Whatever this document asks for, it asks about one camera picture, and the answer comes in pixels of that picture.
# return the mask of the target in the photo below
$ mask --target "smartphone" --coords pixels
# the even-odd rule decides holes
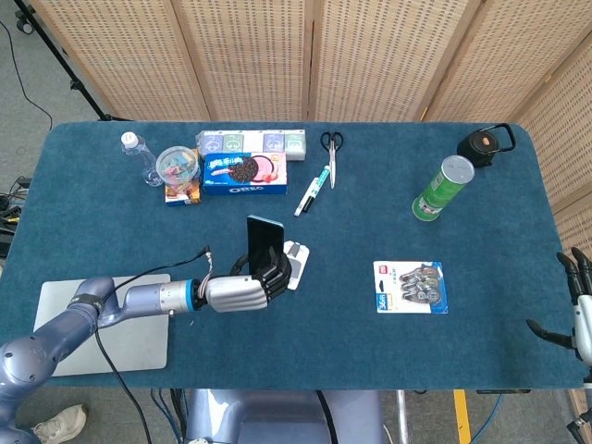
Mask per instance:
[[[270,247],[273,248],[276,256],[284,252],[284,226],[275,220],[248,216],[247,238],[249,242],[249,273],[251,274],[271,265]]]

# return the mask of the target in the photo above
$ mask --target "table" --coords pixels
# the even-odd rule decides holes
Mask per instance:
[[[525,319],[567,333],[573,315],[561,249],[527,133],[446,208],[420,222],[413,198],[457,143],[482,127],[463,123],[84,122],[47,137],[0,280],[0,341],[31,332],[47,280],[133,275],[212,247],[217,273],[246,252],[246,216],[282,222],[286,239],[311,249],[301,286],[266,310],[179,315],[164,370],[130,372],[135,387],[212,389],[509,389],[581,385],[570,351],[533,335]],[[306,129],[305,162],[290,162],[281,196],[205,196],[167,207],[162,189],[118,140],[136,131],[157,154],[194,146],[200,130]],[[292,213],[327,163],[318,142],[339,130],[337,186],[309,214]],[[375,260],[439,260],[449,313],[378,314]],[[206,263],[170,270],[201,278]],[[115,385],[111,375],[55,384]]]

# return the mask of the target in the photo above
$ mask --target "marker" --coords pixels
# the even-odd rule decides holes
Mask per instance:
[[[304,194],[304,196],[300,200],[300,203],[298,204],[298,206],[296,207],[296,211],[294,212],[294,215],[296,217],[298,217],[300,215],[302,209],[304,208],[304,206],[308,202],[308,199],[311,195],[311,192],[313,192],[313,188],[315,187],[317,181],[318,181],[318,178],[314,178],[313,181],[311,182],[311,184],[308,186],[308,190],[306,190],[306,193]]]
[[[331,171],[331,169],[329,168],[329,165],[325,165],[325,167],[323,168],[323,172],[321,173],[319,178],[316,180],[316,184],[314,185],[313,189],[311,190],[311,195],[308,197],[308,199],[306,200],[306,203],[304,204],[304,208],[302,209],[304,211],[304,213],[308,212],[311,205],[315,201],[316,195],[318,194],[319,191],[321,191],[321,187],[325,183],[325,179],[329,175],[330,171]]]

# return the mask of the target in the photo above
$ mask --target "person's foot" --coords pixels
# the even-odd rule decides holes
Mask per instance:
[[[61,411],[52,419],[33,428],[33,433],[42,444],[59,444],[75,438],[86,424],[86,409],[73,405]]]

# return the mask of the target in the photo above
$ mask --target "scissors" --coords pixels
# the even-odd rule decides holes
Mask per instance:
[[[340,132],[324,132],[321,145],[329,152],[329,173],[331,175],[331,190],[335,188],[335,154],[343,146],[343,136]]]

